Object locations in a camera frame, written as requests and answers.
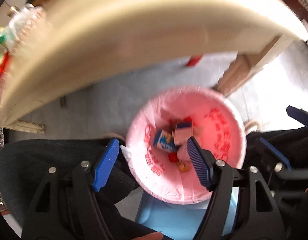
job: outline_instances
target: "metal screw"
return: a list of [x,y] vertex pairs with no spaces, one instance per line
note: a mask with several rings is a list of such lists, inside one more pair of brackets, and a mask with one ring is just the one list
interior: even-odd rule
[[250,167],[250,171],[251,171],[252,173],[257,173],[257,172],[258,172],[258,169],[257,169],[255,166],[251,166],[251,167]]
[[281,169],[283,168],[283,164],[282,163],[277,163],[274,170],[276,173],[280,172]]
[[217,161],[216,161],[216,165],[219,166],[219,167],[224,167],[224,166],[225,166],[225,161],[223,161],[223,160],[217,160]]
[[90,165],[89,161],[82,161],[82,162],[81,162],[81,166],[82,166],[83,168],[87,168],[89,165]]
[[55,168],[55,167],[50,167],[50,168],[48,169],[48,172],[49,172],[49,173],[55,173],[55,172],[56,172],[56,168]]

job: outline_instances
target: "dark trousers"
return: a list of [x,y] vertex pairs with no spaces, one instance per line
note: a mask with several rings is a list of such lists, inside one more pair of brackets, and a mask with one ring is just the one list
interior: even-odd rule
[[[247,136],[244,167],[259,166],[253,142],[260,133]],[[273,131],[262,137],[289,158],[292,167],[308,167],[308,129]],[[18,223],[23,226],[31,199],[46,171],[55,166],[67,170],[82,160],[95,162],[108,140],[26,140],[7,144],[0,151],[0,191]],[[114,206],[137,186],[126,161],[119,155],[106,186],[96,194],[97,202],[114,239],[130,240],[153,230],[124,219]]]

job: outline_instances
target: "gray floor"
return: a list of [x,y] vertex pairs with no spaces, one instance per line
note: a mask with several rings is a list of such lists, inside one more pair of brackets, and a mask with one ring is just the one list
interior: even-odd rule
[[[23,118],[44,123],[46,134],[10,131],[9,141],[99,138],[109,131],[125,135],[139,108],[151,97],[174,86],[211,87],[235,57],[236,53],[208,54],[195,68],[184,68],[188,57],[180,58],[101,81],[68,95],[64,109],[56,100]],[[258,119],[264,131],[301,127],[287,116],[286,107],[308,110],[306,45],[292,43],[229,100],[243,121]],[[138,189],[117,204],[124,217],[135,219],[141,195],[142,190]]]

